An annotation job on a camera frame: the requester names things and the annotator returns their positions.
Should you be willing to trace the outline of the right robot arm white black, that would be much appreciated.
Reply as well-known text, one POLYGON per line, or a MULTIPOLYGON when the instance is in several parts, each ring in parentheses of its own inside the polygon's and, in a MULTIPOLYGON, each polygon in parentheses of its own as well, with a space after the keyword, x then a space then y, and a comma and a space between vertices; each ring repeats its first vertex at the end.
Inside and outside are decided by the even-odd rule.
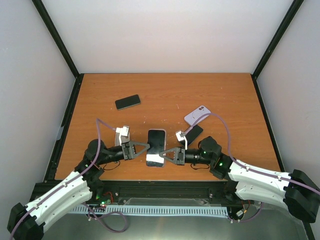
POLYGON ((320 209, 320 189, 308 175, 272 171, 233 159, 211 136, 199 142, 197 149, 174 147, 159 156, 175 165, 208 165, 211 174, 230 181, 234 195, 240 200, 257 201, 281 207, 295 218, 315 223, 320 209))

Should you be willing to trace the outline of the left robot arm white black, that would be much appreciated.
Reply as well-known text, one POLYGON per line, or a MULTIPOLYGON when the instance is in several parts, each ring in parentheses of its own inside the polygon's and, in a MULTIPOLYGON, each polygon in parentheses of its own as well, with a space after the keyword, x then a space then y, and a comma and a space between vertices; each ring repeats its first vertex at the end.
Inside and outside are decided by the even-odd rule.
POLYGON ((89 200, 99 201, 104 195, 100 176, 104 164, 133 160, 150 148, 136 141, 107 148, 103 141, 94 139, 84 152, 82 161, 60 183, 33 201, 12 207, 7 224, 11 240, 40 240, 58 219, 74 207, 89 200))

